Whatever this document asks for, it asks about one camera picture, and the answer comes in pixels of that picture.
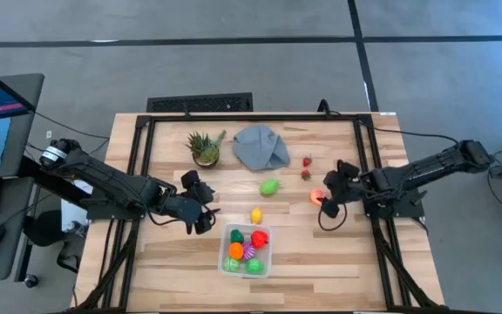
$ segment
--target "plastic container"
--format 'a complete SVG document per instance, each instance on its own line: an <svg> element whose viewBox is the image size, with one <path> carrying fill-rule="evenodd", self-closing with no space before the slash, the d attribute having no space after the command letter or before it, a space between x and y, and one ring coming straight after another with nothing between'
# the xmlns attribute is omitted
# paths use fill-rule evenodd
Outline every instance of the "plastic container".
<svg viewBox="0 0 502 314"><path fill-rule="evenodd" d="M259 259L261 263L265 266L265 269L260 274L249 274L245 270L245 262L247 261L245 258L240 260L240 268L235 271L226 271L224 270L223 263L226 257L230 256L230 233L232 230L238 229L245 238L245 241L251 241L251 234L253 231L264 231L268 235L268 243L265 244L260 249L255 249L254 258ZM246 278L266 278L268 277L268 273L270 272L270 266L272 263L272 230L269 227L254 225L254 224L246 224L246 223L236 223L230 222L226 224L224 227L224 235L222 236L222 240L220 242L220 254L218 257L218 271L224 275L228 276L241 276Z"/></svg>

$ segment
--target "striped ball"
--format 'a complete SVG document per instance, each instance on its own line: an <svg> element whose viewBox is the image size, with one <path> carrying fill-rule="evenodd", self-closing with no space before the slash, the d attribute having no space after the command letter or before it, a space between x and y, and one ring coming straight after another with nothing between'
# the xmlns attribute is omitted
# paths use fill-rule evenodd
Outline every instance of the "striped ball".
<svg viewBox="0 0 502 314"><path fill-rule="evenodd" d="M254 246L251 242L243 243L243 257L245 259L253 258L254 256Z"/></svg>

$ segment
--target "strawberry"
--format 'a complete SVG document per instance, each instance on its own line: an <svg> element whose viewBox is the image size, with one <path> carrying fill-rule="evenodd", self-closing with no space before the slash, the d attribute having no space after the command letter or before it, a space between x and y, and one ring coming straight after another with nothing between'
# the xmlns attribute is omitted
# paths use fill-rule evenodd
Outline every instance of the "strawberry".
<svg viewBox="0 0 502 314"><path fill-rule="evenodd" d="M303 158L303 166L304 166L304 167L309 166L309 165L311 164L311 161L313 161L313 160L311 159L311 156Z"/></svg>
<svg viewBox="0 0 502 314"><path fill-rule="evenodd" d="M311 173L309 172L309 170L303 170L302 171L302 179L304 181L309 181L311 180Z"/></svg>

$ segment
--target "toy fruit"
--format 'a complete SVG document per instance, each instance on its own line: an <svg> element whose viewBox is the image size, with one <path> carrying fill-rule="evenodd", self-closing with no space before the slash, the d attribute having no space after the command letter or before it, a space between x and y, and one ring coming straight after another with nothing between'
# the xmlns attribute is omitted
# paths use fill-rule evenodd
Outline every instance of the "toy fruit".
<svg viewBox="0 0 502 314"><path fill-rule="evenodd" d="M243 257L243 245L239 242L230 244L230 256L235 259L241 259Z"/></svg>
<svg viewBox="0 0 502 314"><path fill-rule="evenodd" d="M243 241L244 241L243 234L238 229L232 230L232 232L230 233L230 242L231 243L234 243L234 242L243 243Z"/></svg>
<svg viewBox="0 0 502 314"><path fill-rule="evenodd" d="M265 266L258 259L251 258L245 264L245 269L248 271L248 273L257 274L262 272L265 269Z"/></svg>
<svg viewBox="0 0 502 314"><path fill-rule="evenodd" d="M309 172L309 170L303 170L302 171L302 179L304 181L309 181L311 180L311 173Z"/></svg>
<svg viewBox="0 0 502 314"><path fill-rule="evenodd" d="M239 268L240 268L240 261L233 259L232 257L226 257L224 259L225 271L237 271Z"/></svg>
<svg viewBox="0 0 502 314"><path fill-rule="evenodd" d="M264 231L253 231L251 234L251 243L257 249L262 248L266 243L268 243L268 235Z"/></svg>
<svg viewBox="0 0 502 314"><path fill-rule="evenodd" d="M260 208L255 208L251 210L251 223L258 224L262 220L262 212Z"/></svg>
<svg viewBox="0 0 502 314"><path fill-rule="evenodd" d="M321 189L315 188L311 191L309 197L314 204L321 206L321 201L319 199L324 198L324 192Z"/></svg>
<svg viewBox="0 0 502 314"><path fill-rule="evenodd" d="M309 166L309 165L311 164L311 161L313 161L313 160L311 159L311 156L303 158L303 166L304 166L304 167Z"/></svg>
<svg viewBox="0 0 502 314"><path fill-rule="evenodd" d="M273 195L278 190L278 180L266 180L261 184L261 194L262 195Z"/></svg>
<svg viewBox="0 0 502 314"><path fill-rule="evenodd" d="M254 246L251 244L251 242L244 242L243 243L243 257L245 259L250 259L253 258L254 256Z"/></svg>

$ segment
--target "yellow lemon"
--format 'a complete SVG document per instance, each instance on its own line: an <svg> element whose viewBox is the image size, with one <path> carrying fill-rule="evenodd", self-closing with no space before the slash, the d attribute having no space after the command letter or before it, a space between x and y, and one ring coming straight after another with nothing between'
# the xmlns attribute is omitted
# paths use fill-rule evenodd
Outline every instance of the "yellow lemon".
<svg viewBox="0 0 502 314"><path fill-rule="evenodd" d="M255 208L251 210L251 223L258 224L261 223L262 212L260 208Z"/></svg>

